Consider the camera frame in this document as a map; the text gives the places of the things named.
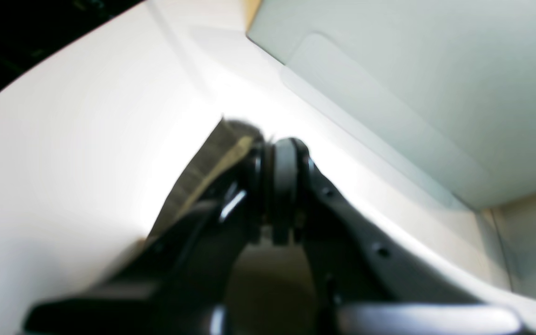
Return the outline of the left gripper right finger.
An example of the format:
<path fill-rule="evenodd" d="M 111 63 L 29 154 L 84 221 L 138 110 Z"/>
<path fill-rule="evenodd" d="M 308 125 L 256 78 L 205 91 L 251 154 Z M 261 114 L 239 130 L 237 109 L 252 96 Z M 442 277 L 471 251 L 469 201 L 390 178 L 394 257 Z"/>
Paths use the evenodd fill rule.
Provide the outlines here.
<path fill-rule="evenodd" d="M 273 242 L 302 246 L 321 335 L 520 335 L 509 308 L 484 303 L 364 218 L 295 138 L 273 144 Z"/>

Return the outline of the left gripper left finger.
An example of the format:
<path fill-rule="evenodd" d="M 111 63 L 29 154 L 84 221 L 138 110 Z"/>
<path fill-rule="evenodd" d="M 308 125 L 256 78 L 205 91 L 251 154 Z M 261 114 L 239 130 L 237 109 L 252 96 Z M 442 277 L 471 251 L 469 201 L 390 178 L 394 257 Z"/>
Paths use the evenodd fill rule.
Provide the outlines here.
<path fill-rule="evenodd" d="M 231 335 L 233 265 L 258 242 L 270 145 L 254 141 L 142 253 L 80 293 L 37 303 L 26 335 Z"/>

